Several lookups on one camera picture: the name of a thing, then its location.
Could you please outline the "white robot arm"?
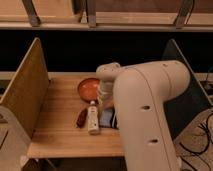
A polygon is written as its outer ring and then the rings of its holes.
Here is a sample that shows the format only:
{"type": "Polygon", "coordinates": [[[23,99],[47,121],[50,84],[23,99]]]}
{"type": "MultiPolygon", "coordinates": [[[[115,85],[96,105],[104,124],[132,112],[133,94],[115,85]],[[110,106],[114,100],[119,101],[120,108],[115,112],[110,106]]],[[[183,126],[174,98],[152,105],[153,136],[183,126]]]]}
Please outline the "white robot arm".
{"type": "Polygon", "coordinates": [[[188,88],[190,73],[177,60],[97,68],[99,98],[113,96],[127,171],[180,171],[164,103],[188,88]]]}

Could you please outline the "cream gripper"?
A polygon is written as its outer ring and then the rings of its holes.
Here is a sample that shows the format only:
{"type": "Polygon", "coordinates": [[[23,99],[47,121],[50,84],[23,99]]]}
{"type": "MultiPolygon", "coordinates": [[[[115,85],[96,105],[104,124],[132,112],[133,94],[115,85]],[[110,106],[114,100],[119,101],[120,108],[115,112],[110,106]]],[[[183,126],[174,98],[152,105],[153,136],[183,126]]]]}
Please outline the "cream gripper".
{"type": "MultiPolygon", "coordinates": [[[[112,95],[113,91],[113,83],[112,82],[105,82],[101,81],[98,86],[98,97],[100,99],[107,99],[112,95]]],[[[107,108],[112,108],[114,106],[114,102],[112,99],[106,100],[103,104],[98,105],[98,111],[102,112],[107,108]]]]}

